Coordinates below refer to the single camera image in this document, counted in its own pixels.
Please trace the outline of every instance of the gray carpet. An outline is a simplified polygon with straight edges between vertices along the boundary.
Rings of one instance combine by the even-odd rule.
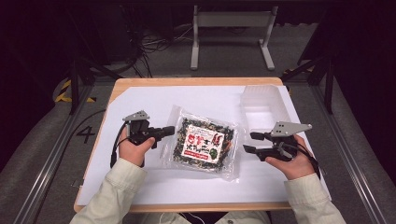
[[[265,67],[257,42],[262,33],[260,29],[247,29],[240,35],[226,30],[203,31],[197,71],[190,70],[191,41],[188,39],[175,43],[164,51],[150,53],[148,63],[156,77],[280,77],[284,70],[296,66],[314,29],[315,25],[274,29],[269,50],[276,66],[275,71],[268,71]],[[142,64],[140,68],[141,71],[146,71]],[[122,75],[136,77],[131,70]],[[327,115],[320,110],[320,102],[314,97],[312,88],[301,82],[302,80],[304,75],[285,84],[290,86],[291,99],[301,122],[311,123],[314,127],[306,134],[320,166],[327,173],[325,179],[334,204],[347,223],[374,223],[340,156],[339,146],[326,121]],[[71,185],[80,181],[84,175],[104,115],[99,111],[106,109],[113,84],[109,78],[97,78],[90,93],[97,101],[84,104],[78,114],[76,125],[85,118],[88,119],[77,128],[71,138],[46,198],[31,216],[30,223],[68,223],[75,214],[73,204],[78,189]],[[26,136],[0,174],[0,223],[12,223],[20,211],[36,175],[68,118],[69,109],[70,103],[56,103],[52,111]],[[393,213],[396,206],[396,188],[375,158],[337,85],[334,86],[332,109],[333,117],[362,169],[384,217],[388,223],[396,223],[396,215]],[[95,135],[84,143],[85,137],[78,136],[77,133],[87,127],[92,127]],[[275,224],[296,223],[290,210],[273,211],[272,216]],[[133,223],[133,220],[134,215],[130,214],[125,217],[124,223]]]

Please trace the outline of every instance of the person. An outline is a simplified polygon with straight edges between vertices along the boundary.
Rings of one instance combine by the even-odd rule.
[[[123,130],[120,139],[125,137],[126,131]],[[298,135],[294,135],[294,137],[299,144],[305,147],[302,137]],[[143,162],[145,153],[154,142],[154,138],[149,138],[139,146],[135,146],[129,141],[120,142],[120,158],[107,173],[99,191],[87,206],[75,214],[70,223],[122,223],[122,219],[130,210],[134,196],[145,179],[146,171],[139,166]],[[285,181],[285,188],[290,206],[299,224],[345,223],[303,153],[298,152],[292,161],[279,161],[271,157],[266,158],[265,161],[279,169],[288,179]],[[190,223],[178,213],[146,213],[136,216],[137,223]],[[241,211],[229,212],[216,223],[270,224],[270,221],[264,211]]]

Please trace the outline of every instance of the aluminum rail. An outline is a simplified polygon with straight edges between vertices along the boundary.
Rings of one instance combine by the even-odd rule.
[[[44,163],[43,168],[38,173],[37,179],[33,184],[28,196],[26,197],[23,206],[21,207],[20,212],[14,220],[14,224],[24,224],[28,223],[31,215],[36,210],[37,205],[40,200],[42,200],[52,178],[55,176],[56,168],[61,162],[62,155],[65,151],[65,146],[67,144],[67,139],[70,137],[71,132],[73,131],[73,127],[78,118],[78,114],[80,113],[82,107],[84,106],[83,99],[87,99],[89,94],[91,93],[92,86],[83,86],[83,90],[80,95],[79,106],[76,108],[76,111],[73,115],[70,115],[67,119],[58,139],[55,142],[55,145],[52,148],[46,162]]]
[[[338,126],[337,121],[332,115],[327,112],[327,109],[323,104],[323,94],[319,86],[311,86],[310,89],[314,93],[314,97],[317,100],[322,113],[325,115],[327,123],[332,129],[332,133],[335,136],[339,146],[338,151],[344,161],[344,164],[346,165],[346,168],[349,171],[349,174],[352,178],[353,183],[355,184],[359,195],[361,196],[361,200],[363,201],[363,204],[367,209],[370,219],[373,221],[373,223],[388,224],[384,215],[381,212],[380,207],[375,201],[373,193],[370,191],[367,179],[363,171],[361,170],[351,153],[351,150],[340,127]]]

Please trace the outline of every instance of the snack package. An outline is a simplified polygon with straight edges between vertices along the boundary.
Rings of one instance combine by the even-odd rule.
[[[189,169],[235,179],[234,159],[237,149],[238,125],[193,115],[174,106],[168,124],[175,134],[163,148],[165,168]]]

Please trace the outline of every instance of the sleeve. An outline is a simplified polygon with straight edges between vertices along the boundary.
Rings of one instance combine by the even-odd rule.
[[[286,181],[285,187],[299,224],[345,223],[316,174]]]
[[[145,177],[143,169],[118,159],[99,191],[70,223],[121,223]]]

